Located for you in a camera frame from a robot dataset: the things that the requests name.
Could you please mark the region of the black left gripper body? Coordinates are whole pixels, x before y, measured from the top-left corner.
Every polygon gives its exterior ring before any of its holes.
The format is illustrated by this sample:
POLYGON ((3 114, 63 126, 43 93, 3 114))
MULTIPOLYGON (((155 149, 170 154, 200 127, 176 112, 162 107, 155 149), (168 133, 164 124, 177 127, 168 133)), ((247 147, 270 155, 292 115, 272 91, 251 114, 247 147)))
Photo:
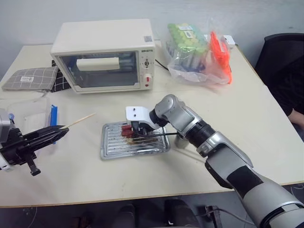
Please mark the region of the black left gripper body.
POLYGON ((10 129, 6 142, 0 143, 0 169, 9 171, 15 165, 27 164, 32 176, 41 173, 35 165, 37 156, 35 150, 29 148, 27 139, 24 139, 19 128, 10 129))

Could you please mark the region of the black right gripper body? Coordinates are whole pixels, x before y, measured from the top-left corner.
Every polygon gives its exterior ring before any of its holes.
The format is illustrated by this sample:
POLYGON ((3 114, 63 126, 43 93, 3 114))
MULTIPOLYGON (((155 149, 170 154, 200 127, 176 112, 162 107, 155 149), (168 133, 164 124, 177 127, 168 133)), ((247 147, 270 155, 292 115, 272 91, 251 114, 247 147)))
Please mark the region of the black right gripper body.
POLYGON ((152 127, 150 127, 146 123, 140 123, 139 121, 131 121, 132 130, 138 131, 140 134, 149 135, 154 131, 152 127))

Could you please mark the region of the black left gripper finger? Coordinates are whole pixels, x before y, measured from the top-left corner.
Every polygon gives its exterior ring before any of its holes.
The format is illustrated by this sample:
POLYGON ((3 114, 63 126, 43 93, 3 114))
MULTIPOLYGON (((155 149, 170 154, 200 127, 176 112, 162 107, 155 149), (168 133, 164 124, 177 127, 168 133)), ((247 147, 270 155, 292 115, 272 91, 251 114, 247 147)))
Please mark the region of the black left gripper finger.
POLYGON ((27 141, 58 141, 64 137, 68 131, 69 128, 64 128, 63 125, 54 125, 25 134, 23 137, 27 139, 27 141))
POLYGON ((53 143, 55 143, 56 141, 51 141, 51 140, 46 140, 46 141, 27 141, 27 143, 29 144, 29 148, 31 150, 39 150, 42 149, 46 146, 49 146, 53 143))

